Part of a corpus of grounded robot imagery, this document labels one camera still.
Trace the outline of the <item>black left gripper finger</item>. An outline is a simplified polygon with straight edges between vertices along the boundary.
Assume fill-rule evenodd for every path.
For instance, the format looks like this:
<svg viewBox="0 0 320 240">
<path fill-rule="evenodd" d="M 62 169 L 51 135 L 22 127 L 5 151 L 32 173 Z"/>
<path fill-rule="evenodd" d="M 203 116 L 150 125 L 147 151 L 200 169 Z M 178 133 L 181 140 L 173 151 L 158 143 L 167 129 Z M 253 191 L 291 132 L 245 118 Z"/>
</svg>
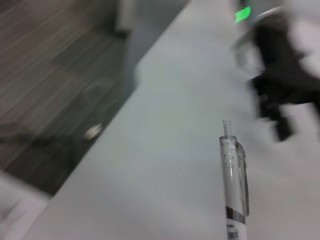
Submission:
<svg viewBox="0 0 320 240">
<path fill-rule="evenodd" d="M 259 115 L 274 122 L 274 130 L 280 142 L 287 140 L 293 135 L 288 119 L 282 114 L 280 106 L 267 94 L 258 97 Z"/>
</svg>

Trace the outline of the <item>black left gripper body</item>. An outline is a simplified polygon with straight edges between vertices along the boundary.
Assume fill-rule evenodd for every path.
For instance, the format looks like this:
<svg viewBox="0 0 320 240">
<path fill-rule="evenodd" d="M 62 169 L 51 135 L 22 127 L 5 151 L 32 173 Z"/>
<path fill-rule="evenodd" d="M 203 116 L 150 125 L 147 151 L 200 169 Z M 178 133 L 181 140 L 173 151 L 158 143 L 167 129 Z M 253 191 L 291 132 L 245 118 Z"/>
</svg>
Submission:
<svg viewBox="0 0 320 240">
<path fill-rule="evenodd" d="M 260 53 L 263 70 L 252 79 L 257 102 L 262 106 L 313 103 L 320 106 L 320 78 L 300 63 L 289 31 L 280 24 L 257 24 L 252 30 L 253 43 Z"/>
</svg>

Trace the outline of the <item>silver white pen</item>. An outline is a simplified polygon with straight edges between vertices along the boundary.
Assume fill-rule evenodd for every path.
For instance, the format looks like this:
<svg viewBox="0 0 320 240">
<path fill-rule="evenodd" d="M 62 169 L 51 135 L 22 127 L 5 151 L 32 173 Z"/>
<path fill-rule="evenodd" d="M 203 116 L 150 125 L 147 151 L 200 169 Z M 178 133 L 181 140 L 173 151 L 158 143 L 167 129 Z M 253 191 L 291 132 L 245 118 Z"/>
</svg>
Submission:
<svg viewBox="0 0 320 240">
<path fill-rule="evenodd" d="M 250 214 L 246 151 L 232 134 L 231 121 L 223 120 L 219 138 L 227 240 L 248 240 L 246 217 Z"/>
</svg>

